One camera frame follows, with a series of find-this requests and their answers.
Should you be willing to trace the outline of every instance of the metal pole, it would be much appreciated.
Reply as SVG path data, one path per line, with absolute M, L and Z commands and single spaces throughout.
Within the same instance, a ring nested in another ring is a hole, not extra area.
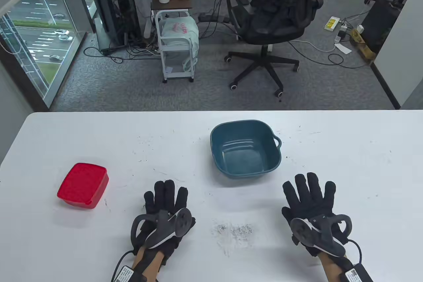
M 48 4 L 47 4 L 47 1 L 46 1 L 46 0 L 44 0 L 44 3 L 46 4 L 47 10 L 49 11 L 49 13 L 50 13 L 50 15 L 51 15 L 51 18 L 53 19 L 54 25 L 57 25 L 56 20 L 54 19 L 53 14 L 52 14 L 52 12 L 50 11 L 50 8 L 49 8 L 49 6 L 48 6 Z

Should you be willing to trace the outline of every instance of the hand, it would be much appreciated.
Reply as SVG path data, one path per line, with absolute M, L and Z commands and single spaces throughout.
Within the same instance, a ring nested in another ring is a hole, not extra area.
M 298 174 L 295 176 L 295 184 L 299 198 L 291 182 L 285 182 L 283 185 L 284 193 L 290 208 L 283 207 L 282 214 L 288 223 L 290 223 L 293 218 L 309 219 L 322 214 L 327 217 L 334 215 L 332 208 L 336 191 L 335 183 L 330 181 L 326 182 L 325 197 L 323 197 L 317 175 L 314 173 L 307 173 L 307 180 L 308 187 L 304 175 Z M 348 238 L 342 234 L 338 224 L 332 225 L 331 229 L 333 236 L 342 244 L 348 242 Z M 313 257 L 321 252 L 316 248 L 306 247 L 306 249 Z
M 178 190 L 178 195 L 175 202 L 175 183 L 172 180 L 167 180 L 165 182 L 159 181 L 154 184 L 154 192 L 148 191 L 144 194 L 145 199 L 145 211 L 147 214 L 157 214 L 159 210 L 166 210 L 171 216 L 174 215 L 181 208 L 186 207 L 186 200 L 188 197 L 188 190 L 185 187 L 181 187 Z M 195 225 L 195 218 L 192 217 L 191 228 Z M 134 254 L 145 243 L 148 235 L 156 229 L 156 224 L 153 222 L 144 221 L 141 226 L 141 232 L 136 237 L 136 242 L 134 243 Z M 148 249 L 154 253 L 162 252 L 164 259 L 162 265 L 166 264 L 168 258 L 172 255 L 175 249 L 179 246 L 182 237 L 172 237 L 166 240 L 161 245 L 155 247 L 154 249 Z

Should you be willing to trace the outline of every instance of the office chair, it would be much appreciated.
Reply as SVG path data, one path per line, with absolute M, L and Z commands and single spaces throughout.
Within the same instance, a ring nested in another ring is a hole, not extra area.
M 275 96 L 280 98 L 284 86 L 271 63 L 292 64 L 293 70 L 298 72 L 299 61 L 289 58 L 267 55 L 269 44 L 283 43 L 294 40 L 302 34 L 304 29 L 314 19 L 316 10 L 323 5 L 323 0 L 235 0 L 237 5 L 232 6 L 231 0 L 226 0 L 231 23 L 239 37 L 246 43 L 261 45 L 261 54 L 242 52 L 228 52 L 226 62 L 232 56 L 252 60 L 252 64 L 238 75 L 229 85 L 235 90 L 238 82 L 259 66 L 263 66 L 278 85 Z

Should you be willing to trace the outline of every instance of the white table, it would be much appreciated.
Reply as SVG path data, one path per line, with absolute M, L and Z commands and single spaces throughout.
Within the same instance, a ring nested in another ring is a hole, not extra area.
M 281 165 L 255 181 L 213 165 L 210 131 L 239 119 L 262 120 L 283 141 Z M 282 183 L 308 171 L 337 184 L 334 212 L 352 218 L 374 281 L 418 280 L 423 243 L 409 231 L 423 225 L 422 124 L 423 111 L 32 114 L 0 168 L 1 281 L 110 281 L 143 193 L 168 178 L 188 188 L 197 224 L 160 282 L 325 281 L 281 215 Z M 93 210 L 56 197 L 77 162 L 108 170 Z

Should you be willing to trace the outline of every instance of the dark green plastic basin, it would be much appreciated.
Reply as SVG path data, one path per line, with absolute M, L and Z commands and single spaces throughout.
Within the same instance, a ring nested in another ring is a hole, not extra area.
M 273 171 L 281 163 L 281 144 L 272 129 L 259 120 L 222 123 L 210 134 L 214 162 L 230 178 Z

